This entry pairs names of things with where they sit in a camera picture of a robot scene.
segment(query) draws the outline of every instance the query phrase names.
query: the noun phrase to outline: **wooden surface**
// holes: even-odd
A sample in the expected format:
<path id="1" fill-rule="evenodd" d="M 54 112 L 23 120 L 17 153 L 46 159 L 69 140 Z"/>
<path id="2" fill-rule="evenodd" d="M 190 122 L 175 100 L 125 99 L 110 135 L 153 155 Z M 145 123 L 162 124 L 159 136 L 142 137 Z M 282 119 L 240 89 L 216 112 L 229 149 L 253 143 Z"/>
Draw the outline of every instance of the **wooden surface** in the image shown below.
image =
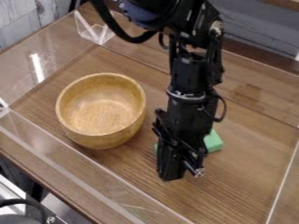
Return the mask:
<path id="1" fill-rule="evenodd" d="M 62 91 L 57 115 L 74 142 L 94 150 L 115 148 L 143 125 L 145 90 L 117 73 L 85 76 Z"/>
<path id="2" fill-rule="evenodd" d="M 216 125 L 225 140 L 225 149 L 205 160 L 207 173 L 203 178 L 187 174 L 183 180 L 163 183 L 155 171 L 153 147 L 157 136 L 151 126 L 155 109 L 165 108 L 167 103 L 165 90 L 170 76 L 166 74 L 166 53 L 158 50 L 155 40 L 145 45 L 130 45 L 115 38 L 107 47 L 113 51 L 94 45 L 14 105 L 14 109 L 194 223 L 265 223 L 298 140 L 298 77 L 225 52 L 228 73 L 220 91 L 229 99 L 229 117 Z M 101 72 L 121 73 L 134 78 L 145 88 L 149 102 L 145 126 L 135 138 L 114 150 L 95 152 L 79 147 L 66 137 L 55 115 L 55 102 L 73 81 Z M 95 202 L 81 194 L 85 189 L 63 181 L 63 177 L 65 188 L 54 184 L 57 176 L 46 172 L 57 171 L 45 167 L 41 160 L 7 139 L 5 146 L 5 155 L 93 221 L 103 221 L 93 210 L 94 206 L 81 206 L 82 201 Z M 102 191 L 99 169 L 79 154 L 58 149 L 55 145 L 47 150 L 42 147 L 57 164 L 67 167 L 87 185 Z M 74 199 L 71 193 L 78 188 L 79 194 Z M 288 202 L 294 209 L 296 200 Z M 118 223 L 118 216 L 109 217 L 111 221 L 107 223 Z"/>
<path id="3" fill-rule="evenodd" d="M 288 8 L 293 11 L 299 11 L 299 1 L 298 0 L 264 0 L 268 4 L 273 4 Z"/>

